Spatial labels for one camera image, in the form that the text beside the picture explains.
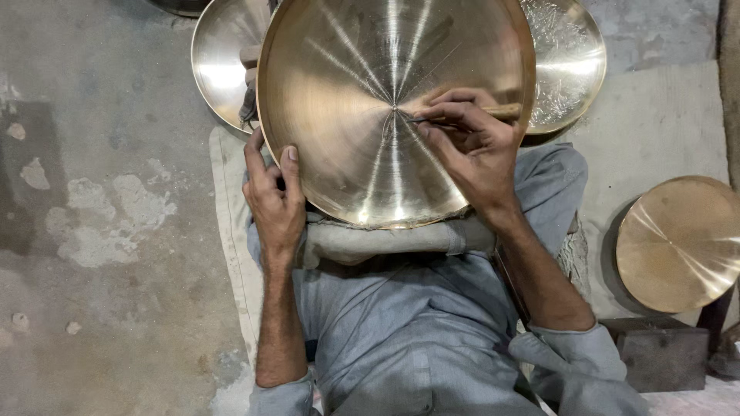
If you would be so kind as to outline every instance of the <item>brass plate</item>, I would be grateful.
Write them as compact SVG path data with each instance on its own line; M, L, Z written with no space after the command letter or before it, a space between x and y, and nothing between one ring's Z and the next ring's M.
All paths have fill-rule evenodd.
M195 83L211 109L226 123L243 130L246 70L239 59L244 47L262 43L270 22L267 0L213 0L192 34L190 61Z
M622 222L616 262L627 290L651 309L708 305L740 273L740 197L704 176L658 185Z
M406 120L453 87L534 96L534 47L517 0L285 0L257 75L260 121L280 160L297 145L303 191L368 228L437 221L468 205Z
M522 0L537 62L535 104L527 134L554 132L589 108L606 75L606 46L577 0Z

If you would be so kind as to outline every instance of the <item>finger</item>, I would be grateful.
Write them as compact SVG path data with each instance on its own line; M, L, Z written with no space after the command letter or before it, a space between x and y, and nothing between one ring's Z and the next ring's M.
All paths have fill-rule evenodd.
M260 148L265 143L262 136L262 129L257 128L244 146L244 161L246 162L246 171L251 178L260 178L265 173L265 161L262 159Z
M293 202L305 201L303 190L300 188L300 174L298 171L298 149L287 146L280 156L280 168L283 170L286 197Z
M470 131L483 131L495 119L488 113L473 105L471 102L464 103L439 103L414 115L429 120L444 118L446 123L457 124Z
M270 178L273 181L277 181L279 178L283 176L283 173L280 171L280 168L272 165L267 168L267 171L265 172L265 176L267 178Z
M463 101L473 101L475 102L476 98L479 97L481 93L480 88L453 88L452 90L449 90L448 92L440 95L439 97L435 98L434 100L431 100L429 102L429 105L437 105L439 103L448 103L448 102L463 102Z
M438 124L436 127L439 129L442 129L442 131L444 131L447 134L447 136L450 138L450 140L452 141L452 144L454 144L455 147L457 147L458 149L460 148L460 144L467 141L468 136L471 135L471 133L464 132L455 126L446 126L443 124Z
M421 133L429 149L448 171L455 170L457 164L465 157L457 150L447 133L428 121L419 124L419 133Z

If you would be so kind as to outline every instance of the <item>wooden tool handle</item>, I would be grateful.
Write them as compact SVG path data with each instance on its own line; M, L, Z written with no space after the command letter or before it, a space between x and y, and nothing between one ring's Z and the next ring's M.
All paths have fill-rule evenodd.
M483 107L483 111L501 121L518 120L522 115L522 105L513 103L497 105L495 107Z

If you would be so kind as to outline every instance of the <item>man's right hand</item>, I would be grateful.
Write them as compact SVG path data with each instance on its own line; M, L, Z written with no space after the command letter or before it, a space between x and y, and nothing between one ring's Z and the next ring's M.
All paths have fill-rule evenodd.
M474 104L479 101L495 103L482 90L451 90L414 117L444 118L445 124L456 125L441 127L425 121L418 128L473 208L493 231L506 233L522 219L514 193L514 165L522 134L517 125L498 121Z

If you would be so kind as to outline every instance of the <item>metal plate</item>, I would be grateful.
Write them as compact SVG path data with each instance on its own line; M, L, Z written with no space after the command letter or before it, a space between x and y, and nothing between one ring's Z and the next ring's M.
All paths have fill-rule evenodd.
M269 22L267 0L213 0L192 35L190 58L198 89L211 109L239 130L246 92L239 52L261 44Z
M406 120L453 87L533 104L534 48L517 0L285 0L258 65L260 121L303 191L335 218L410 228L465 208Z
M545 134L573 123L596 98L606 75L606 46L577 0L522 0L522 9L537 56L527 134Z
M622 222L616 262L627 290L651 309L708 305L740 273L740 197L704 176L658 185Z

